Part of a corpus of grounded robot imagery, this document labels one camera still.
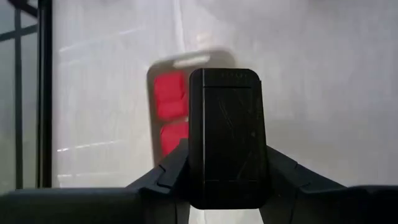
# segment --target scratch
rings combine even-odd
[[[227,112],[226,109],[225,109],[225,105],[224,105],[224,103],[220,100],[220,97],[219,97],[219,96],[217,96],[217,100],[218,100],[218,106],[220,107],[220,110],[221,110],[221,112],[222,112],[222,114],[223,114],[223,116],[224,116],[224,118],[225,118],[225,120],[226,120],[226,123],[227,123],[229,129],[231,130],[232,138],[234,139],[234,138],[235,138],[235,135],[234,135],[234,128],[233,128],[232,121],[231,121],[231,119],[229,118],[228,112]]]
[[[246,164],[248,163],[249,158],[251,157],[252,151],[249,152],[248,156],[246,157],[246,159],[244,160],[243,165],[241,166],[241,169],[239,170],[236,178],[239,179],[242,175],[242,172],[244,170],[244,168],[246,167]]]
[[[241,105],[242,109],[244,111],[247,111],[249,114],[251,114],[250,110],[247,110],[246,107],[244,106],[243,100],[241,98],[241,95],[238,93],[238,91],[236,91],[236,89],[232,89],[236,95],[236,97],[238,98],[239,104]]]

